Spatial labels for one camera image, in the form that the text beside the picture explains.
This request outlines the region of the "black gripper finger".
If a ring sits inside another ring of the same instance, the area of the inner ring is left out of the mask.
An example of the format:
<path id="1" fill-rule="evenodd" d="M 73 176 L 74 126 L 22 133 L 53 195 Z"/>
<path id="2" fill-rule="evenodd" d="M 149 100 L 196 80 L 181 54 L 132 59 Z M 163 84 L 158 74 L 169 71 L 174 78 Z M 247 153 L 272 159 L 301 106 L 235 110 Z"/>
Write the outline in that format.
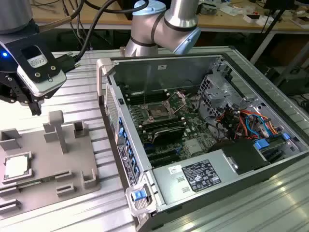
<path id="1" fill-rule="evenodd" d="M 33 116 L 40 116 L 42 114 L 42 104 L 44 103 L 44 97 L 29 97 L 29 108 Z"/>

